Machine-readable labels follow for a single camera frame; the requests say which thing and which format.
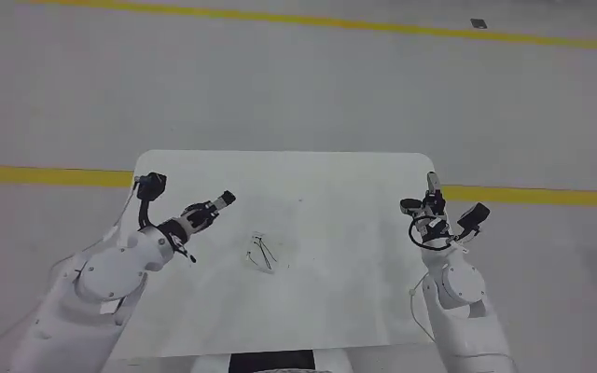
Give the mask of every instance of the yellow floor line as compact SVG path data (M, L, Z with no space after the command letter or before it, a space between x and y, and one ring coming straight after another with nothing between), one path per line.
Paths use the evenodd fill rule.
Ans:
M131 171L41 169L0 166L0 184L39 184L64 187L130 187ZM597 191L525 189L489 186L444 186L447 200L515 204L597 206Z
M578 39L539 35L492 33L484 30L452 30L436 27L422 27L410 24L351 21L326 17L311 17L266 12L210 9L204 7L180 7L163 4L144 4L116 0L21 0L26 3L56 4L75 7L96 7L133 12L216 18L242 21L267 21L274 23L300 24L306 26L336 27L354 30L380 31L386 33L418 34L442 37L459 37L477 40L492 40L508 43L544 46L564 46L572 48L597 48L597 39Z

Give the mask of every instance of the cable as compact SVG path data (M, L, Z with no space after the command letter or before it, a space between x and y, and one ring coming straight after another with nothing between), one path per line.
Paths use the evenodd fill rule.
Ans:
M446 250L447 248L450 247L449 243L444 246L441 246L441 247L433 247L433 246L426 245L424 243L419 243L414 239L414 237L412 237L412 229L414 228L414 225L417 224L417 222L419 222L423 219L433 219L433 218L435 218L435 216L432 216L432 215L423 215L423 216L413 218L412 221L410 222L410 226L409 226L409 238L412 241L412 243L416 244L417 246L421 247L422 249L427 249L427 250L431 250L431 251Z
M449 256L451 253L453 253L454 251L456 251L456 249L452 249L446 256ZM429 275L429 272L427 272L422 278L421 280L419 280L419 282L417 282L416 285L414 285L414 287L412 289L409 290L409 295L410 295L410 314L412 315L412 320L414 320L414 322L423 330L423 332L431 339L433 340L434 343L436 343L436 339L431 335L431 333L429 333L429 331L419 322L419 320L417 320L417 317L414 315L414 307L412 304L412 300L414 299L414 295L417 293L417 288L419 288L419 286L421 285L421 283L423 282L423 280L425 279L425 277L427 277ZM462 359L470 359L473 357L483 357L483 356L501 356L501 357L505 357L508 360L510 360L510 362L512 363L512 366L514 367L514 371L516 373L519 373L519 367L516 365L516 362L514 361L514 358L506 353L500 353L500 352L486 352L486 353L478 353L475 355L458 355L458 354L454 354L453 356L458 357L458 358L462 358Z
M46 280L46 284L47 285L46 285L46 289L44 291L45 294L47 294L49 292L49 290L51 289L51 286L53 286L53 283L50 282L51 278L52 278L52 272L54 271L54 269L56 269L56 267L59 264L61 264L65 260L70 259L71 257L75 256L76 254L84 253L84 252L88 251L90 248L96 246L100 242L104 242L104 241L109 240L110 237L112 237L114 235L114 232L116 232L115 228L118 229L118 225L120 224L120 220L122 219L122 216L124 215L124 212L127 210L127 207L129 207L129 203L131 202L132 194L134 193L134 190L137 188L137 184L138 183L135 181L134 184L132 185L131 193L129 194L129 197L127 198L127 201L124 203L124 207L122 208L122 211L118 215L118 218L116 219L116 221L112 225L111 229L109 229L106 232L106 234L101 239L99 239L96 242L92 243L91 245L87 246L86 248L84 248L80 252L73 253L73 254L71 254L69 256L65 256L62 259L59 259L59 260L55 261L49 267L49 269L48 269L48 278ZM37 311L37 309L39 308L39 306L41 305L42 302L43 302L43 298L41 300L38 300L37 303L35 303L35 305L29 311L27 311L27 313L25 313L21 318L19 318L18 320L16 320L14 323L12 323L6 329L4 329L2 331L2 333L0 333L0 340L3 339L4 337L6 337L11 331L13 331L22 322L24 322L25 320L27 320L29 318L29 316L31 316L32 314L34 314L35 311Z

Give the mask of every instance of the black panel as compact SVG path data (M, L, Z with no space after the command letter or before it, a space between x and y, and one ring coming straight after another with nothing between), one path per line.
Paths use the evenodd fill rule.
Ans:
M235 353L230 357L229 373L255 373L271 369L315 370L313 351Z

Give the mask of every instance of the floor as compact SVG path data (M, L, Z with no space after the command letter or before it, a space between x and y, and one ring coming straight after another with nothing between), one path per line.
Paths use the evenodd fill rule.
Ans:
M369 22L594 39L582 0L159 0ZM421 152L447 184L597 189L597 49L0 5L0 163L130 170L148 149ZM0 331L35 304L48 266L101 237L127 194L0 185ZM458 216L470 202L450 202ZM469 259L521 372L597 365L595 207L490 203ZM26 325L0 339L0 367ZM355 372L441 372L432 345L352 349ZM105 372L189 372L190 358Z

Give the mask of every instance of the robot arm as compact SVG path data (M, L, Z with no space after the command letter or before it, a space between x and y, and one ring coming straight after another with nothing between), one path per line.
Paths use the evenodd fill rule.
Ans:
M11 372L100 372L145 290L146 272L162 269L176 252L195 261L184 243L212 225L235 198L226 191L154 226L148 205L165 183L166 176L157 173L135 182L140 229L125 246L79 253L62 269L13 357Z
M428 268L422 282L423 297L444 366L449 373L516 372L485 281L479 270L466 262L468 251L460 244L480 232L479 224L489 209L478 203L458 220L463 232L452 235L436 174L429 173L427 181L423 200L402 200L400 207L413 218L409 235L422 248ZM421 234L421 242L412 237L413 228Z

